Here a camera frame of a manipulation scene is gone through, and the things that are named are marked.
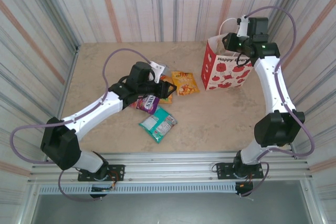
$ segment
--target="yellow snack bag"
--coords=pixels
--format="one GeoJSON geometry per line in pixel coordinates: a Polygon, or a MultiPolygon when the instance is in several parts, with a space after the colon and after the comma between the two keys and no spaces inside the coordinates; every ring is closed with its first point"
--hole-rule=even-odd
{"type": "Polygon", "coordinates": [[[186,95],[199,92],[194,75],[180,71],[172,71],[174,85],[177,86],[177,95],[186,95]]]}
{"type": "MultiPolygon", "coordinates": [[[[171,84],[174,84],[173,83],[173,79],[169,76],[161,76],[160,77],[160,80],[162,81],[167,81],[167,82],[170,82],[171,84]]],[[[168,104],[172,104],[173,103],[173,94],[171,94],[168,98],[162,98],[159,100],[159,103],[168,103],[168,104]]]]}

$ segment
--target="table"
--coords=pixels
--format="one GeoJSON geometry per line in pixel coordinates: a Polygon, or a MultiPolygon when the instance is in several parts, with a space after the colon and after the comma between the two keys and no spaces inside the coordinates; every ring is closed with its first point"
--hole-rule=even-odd
{"type": "MultiPolygon", "coordinates": [[[[178,97],[161,106],[178,121],[157,144],[140,126],[149,115],[126,108],[114,114],[80,142],[82,150],[99,153],[237,151],[253,139],[254,125],[265,115],[265,101],[258,76],[253,71],[240,88],[205,91],[201,80],[206,42],[138,42],[83,44],[67,95],[63,117],[76,113],[104,93],[102,66],[119,48],[137,50],[170,70],[192,72],[200,93],[178,97]]],[[[129,74],[142,59],[119,52],[106,69],[109,84],[129,74]]]]}

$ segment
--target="striped wall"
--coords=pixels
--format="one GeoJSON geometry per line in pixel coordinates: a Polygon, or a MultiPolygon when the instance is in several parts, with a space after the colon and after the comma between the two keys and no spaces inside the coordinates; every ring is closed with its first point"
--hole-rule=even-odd
{"type": "MultiPolygon", "coordinates": [[[[18,214],[30,165],[9,148],[11,130],[45,122],[59,109],[75,45],[84,42],[193,41],[218,32],[223,20],[265,5],[291,11],[298,26],[294,52],[284,75],[297,108],[317,140],[308,158],[329,223],[336,223],[336,112],[334,52],[336,0],[0,0],[0,223],[18,214]]],[[[285,52],[291,42],[288,19],[275,20],[272,39],[285,52]]],[[[232,31],[228,23],[222,32],[232,31]]],[[[41,130],[19,132],[19,151],[42,158],[41,130]]],[[[298,151],[308,150],[300,132],[298,151]]]]}
{"type": "MultiPolygon", "coordinates": [[[[214,36],[228,17],[282,0],[52,0],[83,42],[195,41],[214,36]]],[[[223,31],[235,29],[234,22],[223,31]]]]}
{"type": "MultiPolygon", "coordinates": [[[[297,109],[306,114],[305,125],[316,139],[308,163],[329,223],[336,223],[336,0],[289,0],[284,7],[298,28],[296,47],[283,64],[283,74],[297,109]]],[[[280,52],[292,40],[289,19],[274,36],[280,52]]],[[[310,148],[300,131],[294,142],[298,152],[310,148]]]]}
{"type": "MultiPolygon", "coordinates": [[[[31,164],[9,146],[10,132],[44,123],[58,112],[75,47],[46,0],[0,0],[0,223],[12,223],[22,203],[31,164]]],[[[15,145],[43,158],[42,130],[24,130],[15,145]]]]}

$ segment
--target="gray floor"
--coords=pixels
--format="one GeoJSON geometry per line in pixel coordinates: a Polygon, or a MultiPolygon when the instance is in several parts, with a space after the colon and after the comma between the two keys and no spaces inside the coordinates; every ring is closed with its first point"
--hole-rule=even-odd
{"type": "Polygon", "coordinates": [[[235,194],[109,195],[73,202],[40,196],[33,223],[311,223],[299,182],[265,182],[250,199],[235,194]]]}

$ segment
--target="teal snack bag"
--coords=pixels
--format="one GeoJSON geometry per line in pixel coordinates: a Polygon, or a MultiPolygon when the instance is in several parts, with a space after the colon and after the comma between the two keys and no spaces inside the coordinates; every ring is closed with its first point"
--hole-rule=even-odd
{"type": "Polygon", "coordinates": [[[153,115],[139,123],[157,143],[160,143],[165,134],[176,124],[177,120],[160,106],[153,115]]]}

